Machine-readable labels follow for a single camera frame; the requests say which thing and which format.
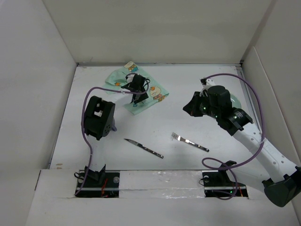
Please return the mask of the green cartoon print cloth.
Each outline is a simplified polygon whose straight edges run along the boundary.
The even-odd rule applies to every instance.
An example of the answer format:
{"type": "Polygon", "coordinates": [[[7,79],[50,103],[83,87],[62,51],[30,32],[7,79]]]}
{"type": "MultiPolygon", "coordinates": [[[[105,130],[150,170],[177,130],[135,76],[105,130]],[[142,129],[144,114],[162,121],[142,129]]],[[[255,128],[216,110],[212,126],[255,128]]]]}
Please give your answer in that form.
{"type": "Polygon", "coordinates": [[[163,101],[169,92],[136,63],[130,61],[113,71],[105,80],[103,88],[108,94],[115,91],[132,93],[131,101],[124,107],[136,115],[163,101]]]}

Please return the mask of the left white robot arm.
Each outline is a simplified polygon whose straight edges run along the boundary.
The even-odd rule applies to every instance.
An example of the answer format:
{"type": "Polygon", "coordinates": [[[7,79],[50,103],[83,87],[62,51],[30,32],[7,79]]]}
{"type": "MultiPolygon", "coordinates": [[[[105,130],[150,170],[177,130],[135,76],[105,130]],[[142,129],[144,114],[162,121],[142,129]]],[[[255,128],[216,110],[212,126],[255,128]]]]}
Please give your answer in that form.
{"type": "Polygon", "coordinates": [[[150,79],[143,77],[138,73],[129,73],[126,75],[126,84],[122,85],[118,90],[93,87],[91,88],[84,99],[81,113],[81,132],[90,150],[88,165],[84,169],[85,181],[87,178],[93,186],[101,186],[105,180],[105,167],[100,171],[90,170],[93,157],[93,148],[87,137],[92,136],[97,141],[107,136],[112,130],[116,131],[114,125],[114,112],[117,105],[125,105],[128,103],[137,104],[148,98],[147,91],[150,87],[150,79]],[[101,97],[92,96],[92,91],[99,89],[103,91],[113,92],[116,97],[113,101],[105,101],[101,97]]]}

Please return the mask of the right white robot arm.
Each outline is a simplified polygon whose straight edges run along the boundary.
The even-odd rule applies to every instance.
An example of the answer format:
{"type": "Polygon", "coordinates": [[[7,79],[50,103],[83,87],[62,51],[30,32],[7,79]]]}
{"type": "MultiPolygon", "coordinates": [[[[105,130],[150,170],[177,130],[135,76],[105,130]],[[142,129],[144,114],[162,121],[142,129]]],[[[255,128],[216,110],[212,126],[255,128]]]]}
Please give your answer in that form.
{"type": "Polygon", "coordinates": [[[224,86],[211,86],[194,92],[183,110],[193,117],[204,115],[214,118],[217,124],[240,142],[264,167],[258,169],[224,169],[217,174],[220,184],[227,186],[237,179],[239,183],[263,193],[276,206],[284,207],[301,192],[301,169],[284,157],[271,142],[262,137],[262,132],[252,118],[242,109],[232,105],[230,92],[224,86]]]}

